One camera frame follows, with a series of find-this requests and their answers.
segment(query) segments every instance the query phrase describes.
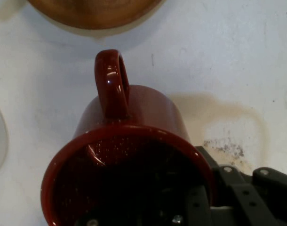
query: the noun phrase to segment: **wooden plate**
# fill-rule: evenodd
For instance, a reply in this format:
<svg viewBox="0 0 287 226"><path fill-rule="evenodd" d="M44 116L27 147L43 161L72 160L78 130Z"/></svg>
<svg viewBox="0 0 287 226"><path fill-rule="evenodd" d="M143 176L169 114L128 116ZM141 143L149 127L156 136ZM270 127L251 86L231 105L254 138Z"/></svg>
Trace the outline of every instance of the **wooden plate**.
<svg viewBox="0 0 287 226"><path fill-rule="evenodd" d="M130 23L161 0L28 0L35 8L63 24L105 29Z"/></svg>

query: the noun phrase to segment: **ceramic mug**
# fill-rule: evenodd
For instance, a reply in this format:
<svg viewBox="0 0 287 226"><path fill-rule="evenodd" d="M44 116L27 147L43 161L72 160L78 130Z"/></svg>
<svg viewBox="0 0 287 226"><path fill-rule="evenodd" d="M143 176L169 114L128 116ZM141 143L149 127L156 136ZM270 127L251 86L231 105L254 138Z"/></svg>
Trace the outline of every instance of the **ceramic mug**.
<svg viewBox="0 0 287 226"><path fill-rule="evenodd" d="M175 155L181 154L211 187L210 167L189 143L171 100L154 89L129 85L116 50L96 56L95 78L99 96L86 108L73 140L53 158L43 178L41 205L49 225L73 225L82 214L105 202L111 186L121 192L119 183L105 182L105 169L116 165L140 174L175 161Z"/></svg>

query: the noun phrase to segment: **white table surface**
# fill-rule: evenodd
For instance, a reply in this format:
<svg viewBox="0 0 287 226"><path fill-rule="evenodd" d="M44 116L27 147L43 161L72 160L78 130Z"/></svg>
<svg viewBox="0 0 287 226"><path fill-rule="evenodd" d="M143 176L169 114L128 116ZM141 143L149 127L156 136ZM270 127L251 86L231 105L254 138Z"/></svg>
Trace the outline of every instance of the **white table surface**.
<svg viewBox="0 0 287 226"><path fill-rule="evenodd" d="M287 173L287 0L167 0L107 31L70 28L25 0L0 0L0 110L9 135L0 226L46 225L44 171L97 95L94 58L108 48L122 52L131 84L174 100L194 145L247 173Z"/></svg>

